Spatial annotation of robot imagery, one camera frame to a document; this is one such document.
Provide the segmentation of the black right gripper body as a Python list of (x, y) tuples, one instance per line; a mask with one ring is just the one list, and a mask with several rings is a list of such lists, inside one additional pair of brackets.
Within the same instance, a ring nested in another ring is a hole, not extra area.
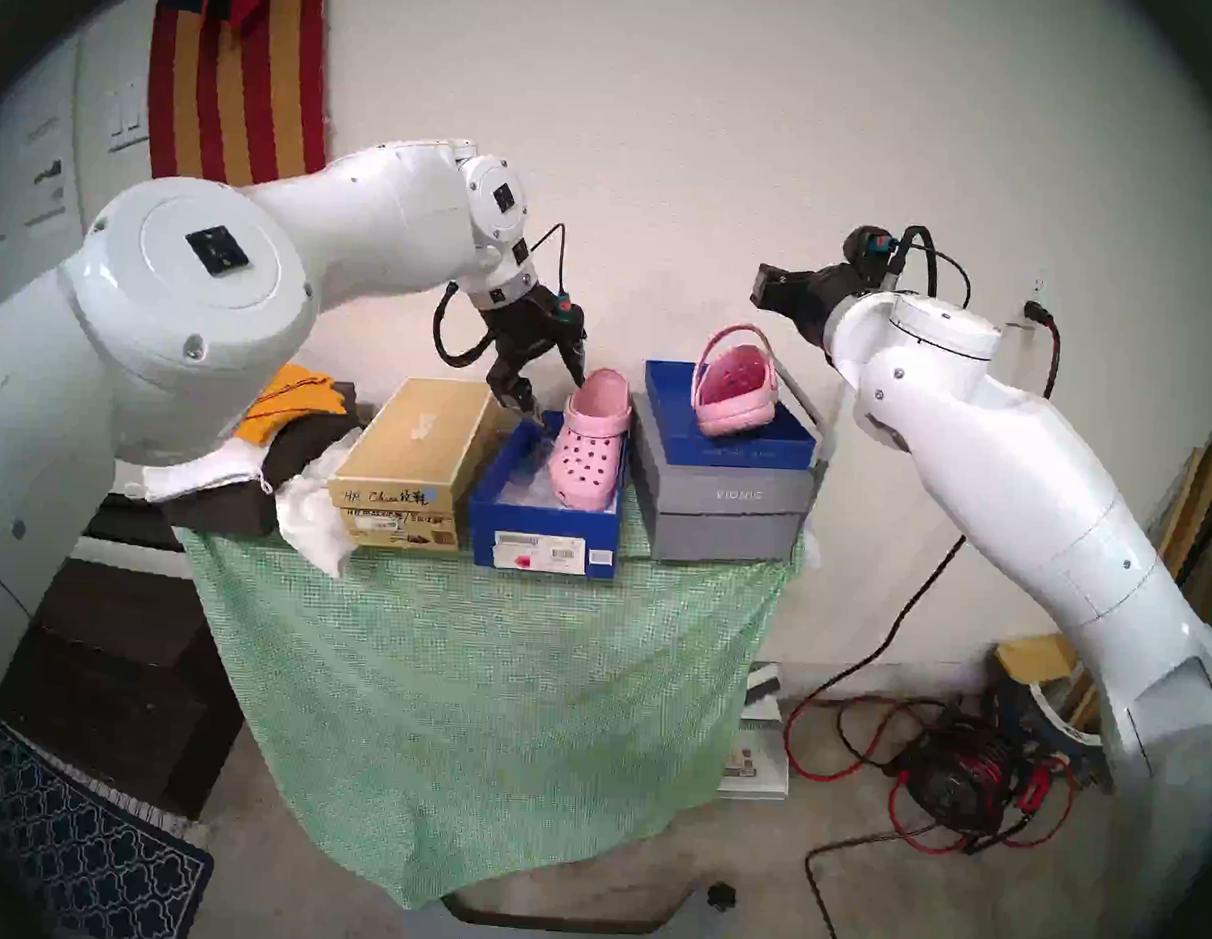
[(881, 276), (863, 273), (851, 263), (821, 271), (790, 271), (789, 313), (795, 328), (808, 344), (828, 349), (827, 325), (844, 300), (880, 290)]

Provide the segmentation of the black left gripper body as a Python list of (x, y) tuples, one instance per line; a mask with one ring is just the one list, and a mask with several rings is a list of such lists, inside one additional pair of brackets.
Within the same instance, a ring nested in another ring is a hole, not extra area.
[(526, 363), (556, 348), (561, 357), (564, 343), (585, 343), (585, 311), (568, 293), (553, 293), (545, 284), (533, 284), (522, 296), (501, 302), (501, 290), (471, 294), (488, 331), (470, 349), (470, 363), (494, 345), (497, 355), (519, 356)]

